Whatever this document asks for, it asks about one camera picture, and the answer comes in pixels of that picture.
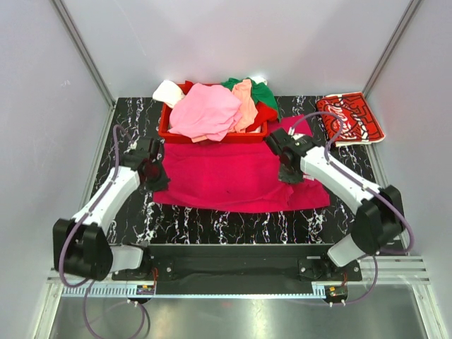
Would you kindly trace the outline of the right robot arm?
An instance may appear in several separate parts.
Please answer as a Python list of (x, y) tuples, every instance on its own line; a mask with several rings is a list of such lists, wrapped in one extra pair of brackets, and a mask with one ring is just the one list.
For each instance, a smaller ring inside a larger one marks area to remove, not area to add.
[(280, 163), (322, 183), (355, 214), (349, 235), (334, 244), (320, 264), (325, 278), (338, 279), (347, 264), (382, 251), (405, 231), (402, 198), (394, 186), (382, 188), (359, 176), (308, 135), (291, 136), (284, 129), (277, 129), (265, 142)]

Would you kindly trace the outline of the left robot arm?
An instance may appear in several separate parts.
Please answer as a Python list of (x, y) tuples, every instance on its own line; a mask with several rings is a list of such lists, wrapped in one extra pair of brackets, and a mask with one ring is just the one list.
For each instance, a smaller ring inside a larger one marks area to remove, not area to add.
[(141, 187), (164, 191), (170, 178), (163, 167), (159, 140), (140, 138), (115, 160), (106, 180), (88, 203), (68, 220), (58, 219), (52, 230), (54, 269), (89, 280), (128, 270), (136, 279), (152, 273), (152, 262), (139, 245), (112, 245), (110, 224), (129, 196)]

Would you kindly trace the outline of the magenta t shirt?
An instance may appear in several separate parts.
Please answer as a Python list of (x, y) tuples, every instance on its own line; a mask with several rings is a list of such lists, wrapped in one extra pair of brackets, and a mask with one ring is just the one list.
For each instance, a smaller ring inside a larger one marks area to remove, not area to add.
[(314, 179), (287, 184), (280, 162), (264, 143), (165, 144), (163, 167), (170, 178), (159, 204), (234, 213), (311, 210), (330, 204)]

